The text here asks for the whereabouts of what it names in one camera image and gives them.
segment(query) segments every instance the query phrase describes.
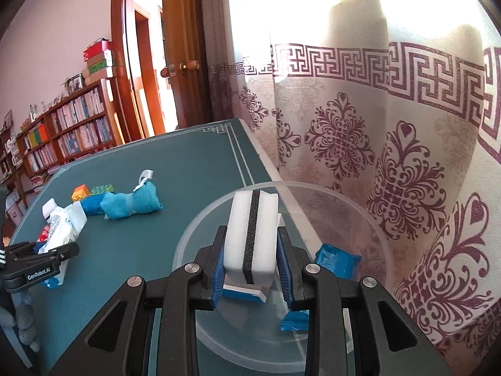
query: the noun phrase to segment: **gray stuffed toy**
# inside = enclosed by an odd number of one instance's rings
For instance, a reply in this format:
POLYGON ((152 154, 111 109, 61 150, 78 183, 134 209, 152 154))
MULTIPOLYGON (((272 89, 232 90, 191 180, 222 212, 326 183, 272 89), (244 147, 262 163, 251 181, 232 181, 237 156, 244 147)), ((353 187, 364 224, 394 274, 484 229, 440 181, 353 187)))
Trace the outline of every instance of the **gray stuffed toy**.
POLYGON ((12 328, 17 325, 19 329, 19 341, 34 351, 40 350, 40 342, 37 339, 37 329, 34 325, 34 312, 31 296, 28 291, 19 294, 21 302, 16 306, 16 317, 11 315, 5 308, 0 307, 0 326, 12 328))

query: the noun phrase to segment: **teal tablecloth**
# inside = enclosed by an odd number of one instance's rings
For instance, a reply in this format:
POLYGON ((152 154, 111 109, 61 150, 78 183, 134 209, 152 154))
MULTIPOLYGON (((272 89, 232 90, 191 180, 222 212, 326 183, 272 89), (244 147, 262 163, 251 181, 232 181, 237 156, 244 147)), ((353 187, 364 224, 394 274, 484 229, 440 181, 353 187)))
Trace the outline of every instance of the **teal tablecloth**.
MULTIPOLYGON (((131 275, 151 280, 171 272, 177 242, 209 203, 270 176, 239 120, 197 126, 137 141, 61 167, 25 215, 13 241, 34 241, 45 221, 42 205, 71 202, 73 189, 112 184, 129 193, 144 169, 154 171, 163 210, 118 221, 90 217, 69 262, 64 285, 31 290, 41 337, 42 374, 99 308, 131 275)), ((213 354, 199 343, 201 376, 257 375, 213 354)), ((150 374, 155 374, 150 366, 150 374)))

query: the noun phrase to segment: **black sponge stripe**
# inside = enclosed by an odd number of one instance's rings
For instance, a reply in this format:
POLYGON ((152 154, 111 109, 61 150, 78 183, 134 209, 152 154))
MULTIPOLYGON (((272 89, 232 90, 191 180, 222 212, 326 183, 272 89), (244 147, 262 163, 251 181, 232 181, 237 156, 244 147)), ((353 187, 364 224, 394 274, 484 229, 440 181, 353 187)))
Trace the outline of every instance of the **black sponge stripe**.
POLYGON ((253 190, 252 199, 250 200, 249 225, 247 226, 244 262, 242 263, 242 271, 244 272, 247 284, 254 284, 254 279, 252 278, 252 256, 254 255, 254 242, 256 240, 257 208, 259 207, 260 192, 260 189, 253 190))

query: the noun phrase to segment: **screw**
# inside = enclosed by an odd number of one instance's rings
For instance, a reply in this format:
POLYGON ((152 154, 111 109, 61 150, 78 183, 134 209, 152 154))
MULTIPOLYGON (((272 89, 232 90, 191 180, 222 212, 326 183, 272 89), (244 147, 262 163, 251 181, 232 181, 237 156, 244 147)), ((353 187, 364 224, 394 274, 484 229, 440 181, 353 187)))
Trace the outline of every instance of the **screw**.
POLYGON ((364 277, 364 279, 362 280, 362 283, 366 287, 373 288, 373 287, 376 287, 377 280, 375 278, 372 278, 372 277, 364 277))
POLYGON ((127 284, 131 287, 137 287, 142 282, 143 282, 143 280, 141 280, 141 277, 139 277, 139 276, 132 276, 132 277, 129 277, 129 279, 127 280, 127 284))
POLYGON ((317 274, 320 271, 320 266, 315 263, 307 264, 306 271, 311 274, 317 274))
POLYGON ((188 263, 186 266, 184 266, 184 270, 186 273, 196 273, 198 270, 200 270, 200 266, 197 263, 188 263))

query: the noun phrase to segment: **sheer curtain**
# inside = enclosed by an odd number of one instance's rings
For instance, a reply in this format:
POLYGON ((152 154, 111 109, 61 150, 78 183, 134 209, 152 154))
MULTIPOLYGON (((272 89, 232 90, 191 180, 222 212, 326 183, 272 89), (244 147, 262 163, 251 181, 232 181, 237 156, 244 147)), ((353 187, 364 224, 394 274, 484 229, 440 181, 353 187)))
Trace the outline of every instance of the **sheer curtain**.
POLYGON ((501 329, 501 37, 481 5, 202 1, 214 114, 284 179, 367 209, 394 297, 470 374, 501 329))

